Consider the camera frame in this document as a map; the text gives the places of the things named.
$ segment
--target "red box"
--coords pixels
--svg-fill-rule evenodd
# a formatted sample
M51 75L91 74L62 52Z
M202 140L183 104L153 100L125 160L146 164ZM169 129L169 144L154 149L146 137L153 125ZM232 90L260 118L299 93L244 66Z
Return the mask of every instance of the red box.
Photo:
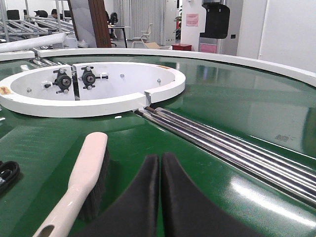
M184 44L184 43L175 43L172 45L172 50L183 50L183 51L191 51L192 45Z

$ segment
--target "brush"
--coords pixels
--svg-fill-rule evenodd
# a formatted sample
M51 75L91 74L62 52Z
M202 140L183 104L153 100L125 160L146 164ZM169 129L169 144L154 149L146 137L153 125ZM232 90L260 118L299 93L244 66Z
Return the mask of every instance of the brush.
M110 160L107 141L102 132L86 136L66 193L33 237L67 237L78 215L84 219L97 215Z

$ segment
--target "white pipe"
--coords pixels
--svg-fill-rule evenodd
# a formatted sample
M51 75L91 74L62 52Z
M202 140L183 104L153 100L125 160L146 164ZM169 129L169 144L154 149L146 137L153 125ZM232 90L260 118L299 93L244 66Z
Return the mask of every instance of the white pipe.
M260 39L260 47L259 47L259 51L258 51L258 59L261 58L261 49L262 49L262 45L263 45L263 35L266 29L266 20L267 20L267 15L268 15L268 8L269 8L269 0L267 0L266 2L266 11L265 11L265 17L263 20L263 27L262 27L262 34L261 34L261 39Z
M0 52L19 51L29 48L35 48L40 46L52 45L55 43L63 43L65 41L66 34L58 33L49 36L42 36L33 39L25 39L10 43L0 44Z

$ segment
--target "pink box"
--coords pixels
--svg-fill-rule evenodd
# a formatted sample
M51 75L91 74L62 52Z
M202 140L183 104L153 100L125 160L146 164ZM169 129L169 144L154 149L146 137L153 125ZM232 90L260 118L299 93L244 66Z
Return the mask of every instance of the pink box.
M203 53L216 53L217 45L208 44L208 43L200 43L199 50Z

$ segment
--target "table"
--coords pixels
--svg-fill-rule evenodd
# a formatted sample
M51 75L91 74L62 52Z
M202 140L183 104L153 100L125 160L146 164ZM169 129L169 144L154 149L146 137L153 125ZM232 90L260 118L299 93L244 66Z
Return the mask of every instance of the table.
M109 26L109 29L122 29L123 34L124 34L124 42L125 42L125 48L127 48L127 41L126 41L126 34L125 34L125 29L130 28L130 26Z

